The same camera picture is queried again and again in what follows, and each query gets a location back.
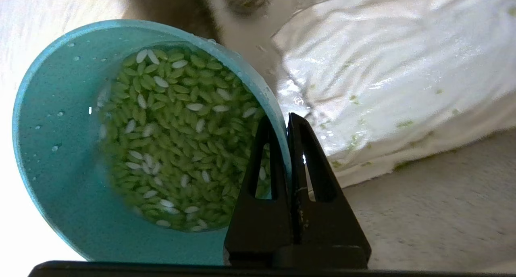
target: teal bowl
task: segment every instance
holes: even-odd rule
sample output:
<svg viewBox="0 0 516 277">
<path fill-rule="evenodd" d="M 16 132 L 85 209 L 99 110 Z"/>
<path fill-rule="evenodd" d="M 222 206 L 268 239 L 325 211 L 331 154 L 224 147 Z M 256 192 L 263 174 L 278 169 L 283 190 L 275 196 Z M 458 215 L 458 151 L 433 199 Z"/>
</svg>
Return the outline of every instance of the teal bowl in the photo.
<svg viewBox="0 0 516 277">
<path fill-rule="evenodd" d="M 149 21 L 110 20 L 66 33 L 29 67 L 13 112 L 15 156 L 25 187 L 54 231 L 85 259 L 222 265 L 226 229 L 183 233 L 136 216 L 107 187 L 91 107 L 122 60 L 142 47 L 188 42 L 237 74 L 256 96 L 291 163 L 285 121 L 263 78 L 240 55 Z"/>
</svg>

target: bowl rim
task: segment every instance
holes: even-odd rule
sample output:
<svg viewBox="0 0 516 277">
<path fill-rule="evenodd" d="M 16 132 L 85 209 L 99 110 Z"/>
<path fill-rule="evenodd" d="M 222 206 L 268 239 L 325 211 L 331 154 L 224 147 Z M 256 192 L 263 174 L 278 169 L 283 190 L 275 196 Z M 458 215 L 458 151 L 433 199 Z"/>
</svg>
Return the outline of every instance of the bowl rim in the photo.
<svg viewBox="0 0 516 277">
<path fill-rule="evenodd" d="M 28 179 L 24 162 L 22 161 L 23 155 L 20 149 L 20 130 L 19 130 L 19 121 L 20 121 L 20 115 L 21 115 L 21 108 L 22 104 L 24 102 L 25 93 L 27 92 L 29 88 L 30 82 L 33 80 L 33 77 L 39 71 L 41 66 L 44 64 L 44 62 L 59 48 L 62 48 L 65 44 L 69 44 L 70 42 L 73 42 L 76 38 L 80 38 L 81 36 L 94 32 L 94 31 L 103 31 L 108 29 L 118 29 L 118 28 L 135 28 L 135 29 L 149 29 L 151 31 L 159 31 L 164 34 L 173 34 L 174 36 L 180 38 L 181 40 L 184 40 L 186 42 L 190 42 L 194 44 L 195 46 L 207 51 L 214 57 L 221 60 L 221 58 L 226 58 L 225 64 L 232 69 L 236 70 L 237 64 L 235 63 L 234 59 L 227 56 L 227 54 L 224 54 L 223 51 L 220 51 L 218 48 L 210 49 L 209 51 L 206 50 L 208 44 L 213 44 L 212 42 L 208 42 L 206 39 L 196 36 L 194 34 L 188 33 L 186 31 L 183 31 L 181 29 L 169 26 L 169 25 L 163 25 L 161 23 L 152 22 L 152 21 L 146 21 L 146 20 L 132 20 L 132 19 L 114 19 L 114 20 L 105 20 L 105 21 L 99 21 L 90 23 L 88 25 L 83 25 L 82 27 L 78 27 L 76 29 L 73 29 L 72 31 L 69 31 L 63 35 L 61 35 L 59 38 L 54 40 L 52 43 L 50 43 L 47 47 L 41 51 L 37 57 L 34 59 L 34 61 L 31 63 L 29 68 L 27 69 L 26 73 L 24 74 L 24 77 L 21 81 L 20 87 L 17 91 L 16 97 L 15 97 L 15 104 L 13 107 L 13 114 L 12 114 L 12 141 L 13 141 L 13 148 L 15 152 L 15 159 L 18 166 L 18 171 L 20 173 L 20 176 L 22 178 L 23 184 L 25 188 L 27 189 L 27 192 L 29 196 L 31 197 L 31 200 L 33 201 L 34 205 L 36 206 L 37 210 L 41 214 L 41 216 L 44 218 L 44 220 L 47 222 L 47 224 L 53 229 L 53 231 L 64 241 L 68 246 L 70 246 L 74 251 L 79 253 L 83 258 L 86 260 L 94 260 L 92 256 L 90 256 L 88 253 L 83 251 L 81 248 L 76 246 L 74 241 L 70 238 L 68 238 L 58 227 L 57 225 L 52 221 L 52 219 L 48 216 L 48 213 L 46 212 L 44 206 L 40 203 L 38 197 L 35 194 L 35 191 L 33 191 L 31 186 L 31 180 Z M 244 73 L 243 75 L 238 75 L 243 81 L 246 82 L 253 82 L 249 75 Z M 270 105 L 269 107 L 264 107 L 264 110 L 266 110 L 266 114 L 269 115 L 269 117 L 272 117 L 273 114 L 278 115 L 277 111 L 274 110 L 273 105 Z M 281 116 L 279 123 L 284 123 L 284 119 L 282 118 L 282 113 L 279 114 Z M 278 140 L 280 142 L 281 138 L 283 138 L 283 142 L 286 149 L 288 149 L 288 142 L 286 139 L 286 126 L 283 126 L 283 136 L 278 135 Z M 285 169 L 288 179 L 291 177 L 291 160 L 290 157 L 288 159 L 286 158 L 286 154 L 289 155 L 289 151 L 287 150 L 286 153 L 282 151 L 283 159 L 285 162 Z"/>
</svg>

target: green speck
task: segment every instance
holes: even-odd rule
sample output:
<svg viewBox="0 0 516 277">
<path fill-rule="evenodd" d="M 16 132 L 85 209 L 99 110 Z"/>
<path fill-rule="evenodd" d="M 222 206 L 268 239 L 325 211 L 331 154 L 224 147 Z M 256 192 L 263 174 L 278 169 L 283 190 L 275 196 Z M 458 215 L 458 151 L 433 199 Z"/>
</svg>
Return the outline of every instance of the green speck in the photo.
<svg viewBox="0 0 516 277">
<path fill-rule="evenodd" d="M 334 160 L 331 162 L 331 166 L 333 166 L 333 168 L 340 168 L 342 167 L 342 164 L 339 161 Z"/>
<path fill-rule="evenodd" d="M 396 127 L 405 128 L 405 127 L 410 127 L 412 124 L 414 124 L 414 122 L 412 120 L 408 120 L 408 121 L 403 121 L 403 122 L 399 123 L 398 125 L 396 125 Z"/>
<path fill-rule="evenodd" d="M 512 7 L 511 9 L 509 9 L 509 11 L 507 11 L 509 13 L 509 15 L 513 16 L 516 18 L 516 7 Z"/>
</svg>

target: green rice grain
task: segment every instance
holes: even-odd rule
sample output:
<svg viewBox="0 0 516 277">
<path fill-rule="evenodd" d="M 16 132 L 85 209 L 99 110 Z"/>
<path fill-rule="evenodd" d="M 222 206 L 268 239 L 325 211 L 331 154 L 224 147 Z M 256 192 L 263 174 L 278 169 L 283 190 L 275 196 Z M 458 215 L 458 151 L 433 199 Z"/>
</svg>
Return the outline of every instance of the green rice grain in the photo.
<svg viewBox="0 0 516 277">
<path fill-rule="evenodd" d="M 241 80 L 205 51 L 149 50 L 159 64 L 148 57 L 138 64 L 137 53 L 128 56 L 101 109 L 109 183 L 130 209 L 162 227 L 225 227 L 265 112 Z M 156 77 L 168 85 L 157 85 Z M 242 117 L 250 108 L 258 110 Z M 257 198 L 268 193 L 268 156 Z"/>
</svg>

